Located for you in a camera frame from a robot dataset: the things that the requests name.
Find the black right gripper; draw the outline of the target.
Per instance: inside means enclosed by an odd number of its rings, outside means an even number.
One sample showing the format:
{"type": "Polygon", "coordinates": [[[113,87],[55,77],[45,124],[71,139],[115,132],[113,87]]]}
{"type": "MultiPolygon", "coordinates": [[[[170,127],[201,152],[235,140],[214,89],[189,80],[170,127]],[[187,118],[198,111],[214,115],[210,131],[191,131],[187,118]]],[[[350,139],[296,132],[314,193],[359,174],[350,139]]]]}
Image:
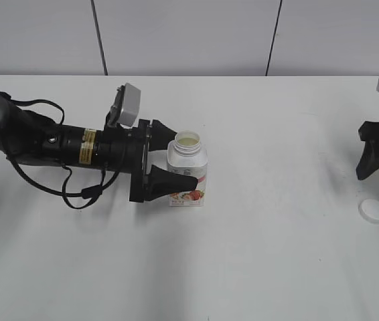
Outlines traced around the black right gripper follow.
{"type": "Polygon", "coordinates": [[[379,169],[379,122],[365,121],[358,134],[365,145],[356,175],[359,181],[363,181],[379,169]]]}

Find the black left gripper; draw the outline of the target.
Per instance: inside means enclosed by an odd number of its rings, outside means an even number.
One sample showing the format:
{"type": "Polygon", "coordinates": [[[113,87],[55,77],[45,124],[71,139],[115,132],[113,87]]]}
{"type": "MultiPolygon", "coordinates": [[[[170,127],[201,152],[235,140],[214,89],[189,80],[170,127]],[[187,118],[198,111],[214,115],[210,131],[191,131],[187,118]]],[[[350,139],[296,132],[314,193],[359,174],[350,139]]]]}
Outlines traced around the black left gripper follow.
{"type": "MultiPolygon", "coordinates": [[[[97,132],[94,144],[94,165],[105,171],[113,172],[112,177],[102,184],[109,188],[121,173],[131,175],[129,201],[145,201],[145,175],[147,147],[149,151],[167,150],[177,132],[168,128],[159,120],[141,119],[138,126],[132,128],[104,128],[97,132]]],[[[147,201],[173,193],[193,191],[198,179],[163,170],[155,165],[147,176],[147,201]]]]}

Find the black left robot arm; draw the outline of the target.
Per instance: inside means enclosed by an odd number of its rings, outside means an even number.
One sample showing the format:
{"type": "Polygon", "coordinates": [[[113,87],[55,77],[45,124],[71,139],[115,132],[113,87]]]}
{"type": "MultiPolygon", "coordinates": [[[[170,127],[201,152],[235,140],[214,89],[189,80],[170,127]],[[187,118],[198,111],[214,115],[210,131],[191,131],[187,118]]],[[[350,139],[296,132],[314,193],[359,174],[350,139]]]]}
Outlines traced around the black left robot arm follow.
{"type": "Polygon", "coordinates": [[[94,204],[120,173],[131,176],[129,199],[143,203],[172,193],[192,191],[198,180],[193,176],[171,173],[155,165],[149,167],[149,152],[166,150],[175,131],[158,120],[138,119],[141,91],[126,83],[117,89],[114,102],[106,115],[104,128],[65,125],[29,110],[34,104],[48,104],[61,109],[49,100],[14,100],[0,92],[0,151],[19,176],[31,186],[61,197],[65,204],[71,198],[86,199],[94,204]],[[69,193],[67,184],[54,190],[31,179],[22,166],[74,167],[99,170],[100,182],[69,193]]]}

